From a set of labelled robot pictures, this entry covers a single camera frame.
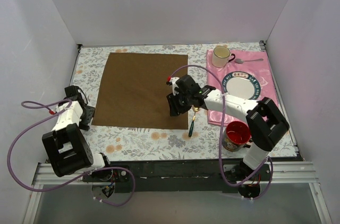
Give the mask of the gold spoon teal handle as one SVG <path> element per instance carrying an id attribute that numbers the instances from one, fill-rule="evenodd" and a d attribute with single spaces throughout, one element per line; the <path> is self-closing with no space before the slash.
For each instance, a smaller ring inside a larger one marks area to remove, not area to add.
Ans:
<path id="1" fill-rule="evenodd" d="M 194 123 L 195 123 L 195 120 L 196 120 L 196 114 L 200 110 L 200 108 L 192 106 L 192 110 L 193 110 L 194 113 L 193 113 L 192 122 L 191 122 L 191 125 L 190 125 L 190 128 L 189 128 L 189 132 L 188 132 L 188 137 L 191 137 L 192 134 L 193 134 Z"/>

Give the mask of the brown cloth napkin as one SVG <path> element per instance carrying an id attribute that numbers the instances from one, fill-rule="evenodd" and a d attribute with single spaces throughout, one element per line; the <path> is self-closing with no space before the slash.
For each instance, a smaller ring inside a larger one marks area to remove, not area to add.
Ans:
<path id="1" fill-rule="evenodd" d="M 187 55 L 110 53 L 92 124 L 187 130 L 188 116 L 170 116 L 166 98 L 168 77 L 187 63 Z"/>

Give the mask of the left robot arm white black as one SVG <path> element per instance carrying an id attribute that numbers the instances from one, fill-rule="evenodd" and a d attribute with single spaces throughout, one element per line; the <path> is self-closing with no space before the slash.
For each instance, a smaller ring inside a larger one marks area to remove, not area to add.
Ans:
<path id="1" fill-rule="evenodd" d="M 51 132 L 42 136 L 48 159 L 58 177 L 71 175 L 77 171 L 93 171 L 103 182 L 112 178 L 113 169 L 102 153 L 93 153 L 82 131 L 90 129 L 95 108 L 88 105 L 82 89 L 71 85 L 65 89 L 65 99 L 71 103 L 58 104 L 56 125 Z"/>

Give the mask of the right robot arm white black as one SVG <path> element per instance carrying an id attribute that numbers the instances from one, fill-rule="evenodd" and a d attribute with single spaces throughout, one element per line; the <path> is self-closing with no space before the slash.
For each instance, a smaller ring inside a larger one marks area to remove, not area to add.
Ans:
<path id="1" fill-rule="evenodd" d="M 179 116 L 191 107 L 197 107 L 232 116 L 247 124 L 253 144 L 240 162 L 240 173 L 246 180 L 259 175 L 259 166 L 290 129 L 286 118 L 270 98 L 249 100 L 222 93 L 209 85 L 200 87 L 189 75 L 169 77 L 166 84 L 172 87 L 172 93 L 167 95 L 171 116 Z"/>

